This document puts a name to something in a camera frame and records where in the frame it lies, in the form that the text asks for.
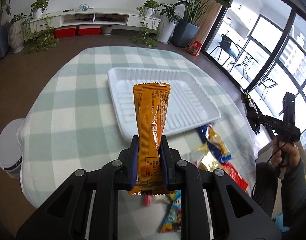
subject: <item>person's arm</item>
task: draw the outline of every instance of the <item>person's arm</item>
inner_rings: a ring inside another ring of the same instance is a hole
[[[277,137],[273,138],[273,152],[283,145],[284,142],[278,142]],[[287,168],[284,180],[282,180],[281,189],[283,224],[284,226],[291,227],[297,220],[300,209],[306,203],[304,163],[298,148],[294,144],[285,144],[283,151],[290,155],[289,167]],[[277,167],[281,161],[281,150],[279,150],[272,157],[271,163],[274,167]]]

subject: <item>red storage bin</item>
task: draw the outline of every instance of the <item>red storage bin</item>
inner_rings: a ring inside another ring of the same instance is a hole
[[[55,29],[55,38],[71,37],[75,36],[76,26],[74,27],[61,27]]]
[[[80,26],[78,29],[78,35],[99,35],[101,33],[100,25],[85,25]]]

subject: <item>plant pot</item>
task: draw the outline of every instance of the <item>plant pot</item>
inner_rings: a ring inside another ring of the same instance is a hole
[[[102,34],[104,36],[109,36],[112,34],[112,25],[103,25],[102,27]]]
[[[23,19],[9,26],[8,37],[13,53],[18,53],[24,48]]]
[[[191,42],[194,35],[197,33],[200,27],[188,23],[180,19],[178,25],[174,29],[171,43],[176,47],[186,48]]]
[[[0,27],[0,59],[4,58],[8,52],[8,24],[4,24]]]
[[[153,15],[155,11],[155,8],[147,8],[146,13],[145,13],[145,17],[151,17]]]
[[[167,19],[161,20],[157,27],[157,40],[161,43],[168,44],[175,26],[176,23],[169,22]]]
[[[42,13],[43,13],[43,9],[42,8],[38,8],[37,10],[34,10],[33,18],[34,19],[39,19],[42,16]]]

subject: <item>dark gray planter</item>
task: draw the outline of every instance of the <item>dark gray planter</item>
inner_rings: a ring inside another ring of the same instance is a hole
[[[178,25],[174,29],[171,43],[176,47],[186,48],[199,28],[200,27],[180,19]]]
[[[0,59],[4,58],[8,52],[8,24],[4,24],[0,27]]]

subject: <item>person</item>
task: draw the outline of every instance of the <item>person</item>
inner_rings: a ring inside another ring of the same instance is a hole
[[[273,138],[273,153],[284,145],[284,142]],[[306,181],[304,173],[304,163],[299,150],[295,144],[286,143],[283,151],[290,155],[289,166],[282,182],[282,211],[283,224],[290,227],[285,233],[282,233],[283,240],[306,239]],[[258,163],[256,165],[256,187],[253,200],[263,209],[271,218],[275,198],[277,193],[278,178],[274,176],[274,167],[277,167],[281,161],[281,150],[277,151],[272,157],[271,163],[265,165]]]

